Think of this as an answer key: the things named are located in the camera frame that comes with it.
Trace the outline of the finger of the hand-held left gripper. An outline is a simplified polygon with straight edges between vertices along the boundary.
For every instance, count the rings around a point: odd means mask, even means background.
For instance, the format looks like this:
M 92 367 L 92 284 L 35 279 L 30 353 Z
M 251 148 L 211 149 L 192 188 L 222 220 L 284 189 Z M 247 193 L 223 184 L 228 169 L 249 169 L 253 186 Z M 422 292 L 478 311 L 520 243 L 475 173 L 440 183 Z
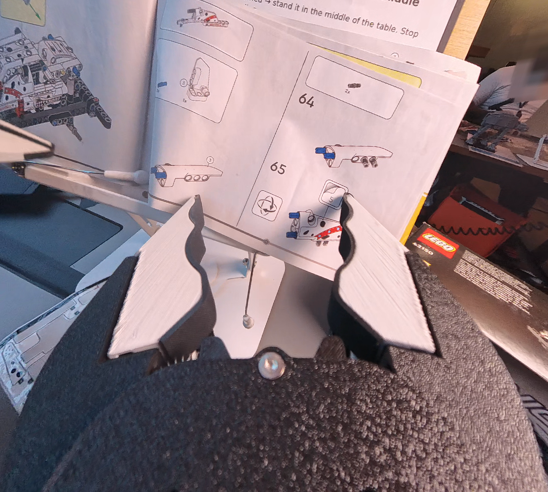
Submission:
M 50 157 L 54 145 L 48 140 L 1 120 L 1 161 Z

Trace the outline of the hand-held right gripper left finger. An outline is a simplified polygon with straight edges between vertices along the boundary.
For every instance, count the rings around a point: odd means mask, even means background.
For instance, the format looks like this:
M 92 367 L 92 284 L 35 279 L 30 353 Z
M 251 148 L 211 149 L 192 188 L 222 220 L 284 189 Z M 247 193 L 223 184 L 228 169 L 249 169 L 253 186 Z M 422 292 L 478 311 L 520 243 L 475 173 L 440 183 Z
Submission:
M 204 217 L 190 198 L 140 249 L 108 357 L 153 348 L 166 363 L 187 359 L 213 332 L 216 309 L 205 270 Z

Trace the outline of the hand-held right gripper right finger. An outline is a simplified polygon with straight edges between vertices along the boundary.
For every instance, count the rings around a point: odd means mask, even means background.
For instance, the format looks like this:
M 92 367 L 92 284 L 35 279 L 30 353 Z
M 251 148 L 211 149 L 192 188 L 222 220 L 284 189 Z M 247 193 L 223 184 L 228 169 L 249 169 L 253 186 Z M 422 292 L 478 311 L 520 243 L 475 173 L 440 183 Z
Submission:
M 379 363 L 389 346 L 435 353 L 436 345 L 407 263 L 407 249 L 351 195 L 341 207 L 342 236 L 328 323 L 346 351 Z

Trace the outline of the lego set box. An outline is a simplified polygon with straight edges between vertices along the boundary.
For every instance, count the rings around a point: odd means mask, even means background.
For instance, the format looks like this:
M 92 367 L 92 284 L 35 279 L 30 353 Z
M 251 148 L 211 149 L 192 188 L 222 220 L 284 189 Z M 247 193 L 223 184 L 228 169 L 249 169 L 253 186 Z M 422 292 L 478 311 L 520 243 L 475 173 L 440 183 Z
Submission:
M 406 247 L 430 265 L 492 342 L 547 380 L 545 294 L 426 223 Z

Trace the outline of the grey lego walker model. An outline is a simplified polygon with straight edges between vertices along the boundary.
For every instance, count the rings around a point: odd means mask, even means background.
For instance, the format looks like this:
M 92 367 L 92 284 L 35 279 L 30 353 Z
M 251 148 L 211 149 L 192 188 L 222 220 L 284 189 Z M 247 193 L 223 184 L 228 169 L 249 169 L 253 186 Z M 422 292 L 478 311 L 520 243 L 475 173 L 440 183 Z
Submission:
M 506 134 L 513 131 L 521 133 L 527 130 L 527 124 L 520 122 L 516 115 L 495 111 L 483 118 L 480 128 L 466 140 L 466 144 L 488 153 L 495 153 L 497 145 Z

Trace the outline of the wooden table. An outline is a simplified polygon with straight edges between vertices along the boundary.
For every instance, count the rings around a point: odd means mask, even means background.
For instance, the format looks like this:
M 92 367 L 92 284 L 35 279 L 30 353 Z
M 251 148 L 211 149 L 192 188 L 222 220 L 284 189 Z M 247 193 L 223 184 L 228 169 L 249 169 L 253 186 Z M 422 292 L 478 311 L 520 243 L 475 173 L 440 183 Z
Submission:
M 471 147 L 466 144 L 480 128 L 480 125 L 463 121 L 451 143 L 450 150 L 466 157 L 504 165 L 511 170 L 538 176 L 547 182 L 547 135 L 535 137 L 525 132 L 509 132 L 497 145 L 495 153 Z

